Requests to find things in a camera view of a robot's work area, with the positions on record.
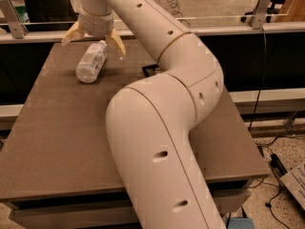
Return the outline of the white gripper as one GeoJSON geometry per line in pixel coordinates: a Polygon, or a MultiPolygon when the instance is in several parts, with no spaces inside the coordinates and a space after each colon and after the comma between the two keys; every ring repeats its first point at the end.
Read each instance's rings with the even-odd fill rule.
{"type": "Polygon", "coordinates": [[[82,39],[87,33],[95,38],[104,38],[107,45],[115,50],[121,59],[126,56],[124,43],[116,29],[113,29],[113,13],[95,15],[80,9],[78,21],[76,21],[64,35],[61,44],[68,45],[73,40],[82,39]]]}

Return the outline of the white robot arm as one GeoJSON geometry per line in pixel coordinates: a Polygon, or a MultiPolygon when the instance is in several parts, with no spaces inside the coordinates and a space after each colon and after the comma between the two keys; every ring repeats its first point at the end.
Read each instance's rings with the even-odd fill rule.
{"type": "Polygon", "coordinates": [[[113,160],[142,228],[226,229],[189,141],[222,94],[217,59],[153,0],[82,0],[62,42],[89,34],[122,51],[115,16],[162,70],[121,89],[106,111],[113,160]]]}

